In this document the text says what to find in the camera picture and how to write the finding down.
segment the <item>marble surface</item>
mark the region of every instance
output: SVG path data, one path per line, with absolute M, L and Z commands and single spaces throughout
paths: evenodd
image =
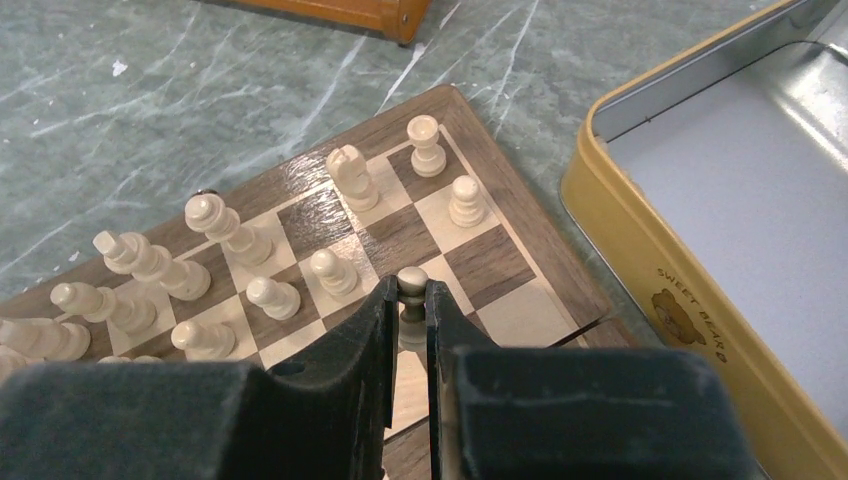
M 0 299 L 440 83 L 471 100 L 615 303 L 560 204 L 602 94 L 767 0 L 433 0 L 418 38 L 193 0 L 0 3 Z

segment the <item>chess board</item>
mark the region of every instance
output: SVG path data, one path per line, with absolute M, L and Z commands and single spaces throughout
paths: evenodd
M 421 114 L 439 121 L 439 142 L 447 154 L 445 170 L 433 178 L 416 175 L 410 162 L 406 126 Z M 325 170 L 327 155 L 344 144 L 368 159 L 380 191 L 372 210 L 352 212 Z M 450 185 L 465 174 L 478 180 L 488 206 L 485 219 L 472 228 L 454 225 L 448 215 Z M 262 265 L 239 266 L 219 245 L 189 230 L 181 212 L 145 232 L 151 243 L 209 270 L 212 284 L 200 299 L 171 298 L 156 285 L 110 272 L 102 258 L 95 258 L 0 304 L 0 315 L 84 325 L 91 346 L 82 361 L 109 355 L 192 360 L 172 346 L 171 329 L 189 319 L 221 322 L 237 337 L 229 359 L 270 367 L 347 318 L 380 277 L 410 265 L 446 282 L 468 318 L 502 346 L 548 347 L 608 311 L 606 298 L 452 87 L 430 90 L 221 195 L 245 224 L 273 239 L 274 254 Z M 353 292 L 334 298 L 320 287 L 308 260 L 321 248 L 353 261 L 360 278 Z M 257 275 L 289 282 L 300 292 L 302 305 L 293 318 L 270 319 L 247 301 L 247 283 Z M 146 296 L 156 305 L 157 320 L 148 331 L 129 336 L 109 322 L 63 314 L 49 293 L 57 283 L 71 281 Z M 609 343 L 593 340 L 591 332 L 580 341 Z M 424 365 L 418 354 L 399 354 L 395 428 L 387 436 L 427 415 Z

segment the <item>gray marble table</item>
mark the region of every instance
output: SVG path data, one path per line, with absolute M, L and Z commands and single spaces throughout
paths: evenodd
M 433 0 L 409 48 L 194 0 L 0 3 L 0 299 L 440 83 L 471 100 L 646 341 L 558 182 L 602 94 L 768 0 Z

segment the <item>yellow tin box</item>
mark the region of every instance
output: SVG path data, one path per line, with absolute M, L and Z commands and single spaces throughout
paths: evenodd
M 563 201 L 775 479 L 848 479 L 848 0 L 790 0 L 601 98 Z

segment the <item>bear illustration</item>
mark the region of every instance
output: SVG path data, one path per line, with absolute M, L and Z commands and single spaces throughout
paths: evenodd
M 674 299 L 674 295 L 663 289 L 662 292 L 651 297 L 651 303 L 654 304 L 654 310 L 660 317 L 666 330 L 669 331 L 675 338 L 686 345 L 691 345 L 695 342 L 701 345 L 706 345 L 707 341 L 704 336 L 695 329 L 692 324 L 692 319 L 683 310 L 683 307 Z

